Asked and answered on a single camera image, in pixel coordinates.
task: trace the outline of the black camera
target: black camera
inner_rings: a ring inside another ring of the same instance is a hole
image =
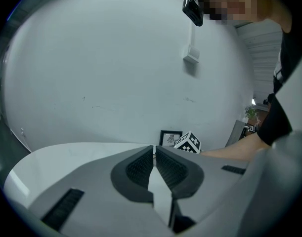
[[[195,0],[185,0],[182,11],[191,19],[196,26],[202,26],[204,13]]]

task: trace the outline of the framed picture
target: framed picture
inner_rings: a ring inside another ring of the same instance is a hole
[[[175,141],[177,142],[182,136],[181,131],[164,131],[161,130],[160,136],[160,146],[175,146]]]

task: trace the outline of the black shirt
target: black shirt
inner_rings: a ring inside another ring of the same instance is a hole
[[[288,34],[283,32],[280,52],[283,83],[295,70],[302,57],[302,7],[300,5],[291,6],[289,7],[289,10],[292,14],[292,29]],[[275,94],[281,87],[282,84],[274,79]],[[258,136],[266,144],[271,145],[277,138],[288,134],[291,130],[285,112],[276,97],[274,97],[270,112],[258,131]]]

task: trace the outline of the green plant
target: green plant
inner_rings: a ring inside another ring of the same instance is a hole
[[[258,119],[258,113],[252,106],[248,106],[245,108],[245,116],[249,119]]]

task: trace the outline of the cube with fiducial markers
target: cube with fiducial markers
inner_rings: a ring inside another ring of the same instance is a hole
[[[174,148],[194,154],[199,154],[201,150],[201,142],[191,131],[189,131],[180,137]]]

